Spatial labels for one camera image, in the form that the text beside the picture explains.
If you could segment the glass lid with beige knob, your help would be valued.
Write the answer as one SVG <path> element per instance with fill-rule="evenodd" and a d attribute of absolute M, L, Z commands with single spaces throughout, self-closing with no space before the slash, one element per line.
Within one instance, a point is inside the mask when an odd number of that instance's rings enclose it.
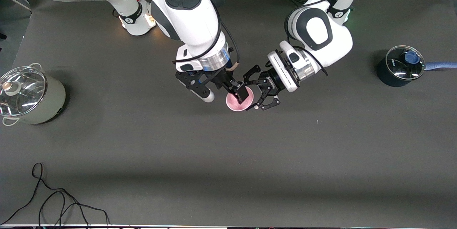
<path fill-rule="evenodd" d="M 43 99 L 47 79 L 37 63 L 10 70 L 0 78 L 0 115 L 19 117 Z"/>

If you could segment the pink plastic cup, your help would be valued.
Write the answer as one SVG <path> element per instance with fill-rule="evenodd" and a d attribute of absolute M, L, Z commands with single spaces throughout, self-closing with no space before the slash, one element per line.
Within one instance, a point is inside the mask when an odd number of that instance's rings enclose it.
<path fill-rule="evenodd" d="M 235 95 L 228 93 L 226 96 L 227 107 L 235 112 L 241 112 L 246 110 L 253 103 L 253 91 L 246 87 L 248 92 L 248 97 L 241 103 L 238 103 L 238 99 Z"/>

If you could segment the pale green cooking pot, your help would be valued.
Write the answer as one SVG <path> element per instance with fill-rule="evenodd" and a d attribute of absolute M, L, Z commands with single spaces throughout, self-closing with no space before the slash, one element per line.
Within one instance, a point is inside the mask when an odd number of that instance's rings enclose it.
<path fill-rule="evenodd" d="M 19 122 L 23 124 L 41 124 L 51 120 L 61 111 L 66 99 L 66 90 L 63 84 L 54 77 L 46 74 L 41 64 L 37 64 L 38 67 L 41 67 L 40 69 L 47 79 L 47 88 L 43 99 L 36 108 L 25 115 L 19 117 L 4 117 L 0 115 L 3 125 L 10 127 Z"/>

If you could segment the glass lid with blue knob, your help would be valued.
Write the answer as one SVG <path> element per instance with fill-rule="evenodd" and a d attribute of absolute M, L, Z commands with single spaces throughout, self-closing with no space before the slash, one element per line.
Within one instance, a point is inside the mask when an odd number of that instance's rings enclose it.
<path fill-rule="evenodd" d="M 391 74 L 404 81 L 416 80 L 425 72 L 424 57 L 406 45 L 392 47 L 387 52 L 386 65 Z"/>

